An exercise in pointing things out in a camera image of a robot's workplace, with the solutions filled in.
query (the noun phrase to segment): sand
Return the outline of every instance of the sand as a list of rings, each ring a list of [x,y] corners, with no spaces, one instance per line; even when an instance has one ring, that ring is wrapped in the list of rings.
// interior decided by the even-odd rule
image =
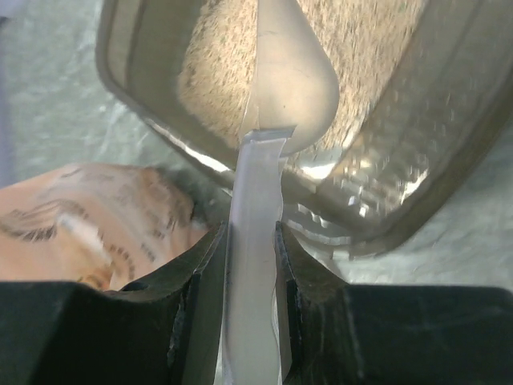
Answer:
[[[340,83],[337,116],[317,146],[346,147],[377,101],[424,0],[299,0]],[[206,0],[179,77],[187,110],[236,148],[251,85],[257,0]]]

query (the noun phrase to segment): orange plastic bag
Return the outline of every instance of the orange plastic bag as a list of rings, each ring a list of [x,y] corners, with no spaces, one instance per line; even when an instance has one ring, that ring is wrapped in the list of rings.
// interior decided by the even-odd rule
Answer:
[[[118,290],[205,234],[192,208],[154,168],[73,164],[0,189],[0,281]]]

